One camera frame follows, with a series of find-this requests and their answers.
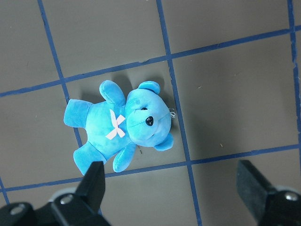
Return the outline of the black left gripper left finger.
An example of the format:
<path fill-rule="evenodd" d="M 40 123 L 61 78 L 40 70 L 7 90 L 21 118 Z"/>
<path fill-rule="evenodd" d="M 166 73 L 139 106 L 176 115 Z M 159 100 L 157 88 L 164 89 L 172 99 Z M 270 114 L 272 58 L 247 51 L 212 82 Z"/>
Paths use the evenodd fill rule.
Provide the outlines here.
<path fill-rule="evenodd" d="M 73 193 L 64 193 L 34 210 L 28 202 L 0 209 L 2 226 L 108 226 L 98 213 L 105 192 L 102 161 L 93 162 Z"/>

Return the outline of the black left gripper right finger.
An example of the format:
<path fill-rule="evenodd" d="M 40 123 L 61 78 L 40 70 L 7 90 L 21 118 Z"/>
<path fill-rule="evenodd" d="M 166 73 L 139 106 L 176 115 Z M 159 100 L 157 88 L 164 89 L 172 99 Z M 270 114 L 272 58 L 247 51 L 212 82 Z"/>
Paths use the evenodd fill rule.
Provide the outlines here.
<path fill-rule="evenodd" d="M 238 161 L 236 189 L 258 226 L 301 224 L 301 193 L 272 185 L 249 160 Z"/>

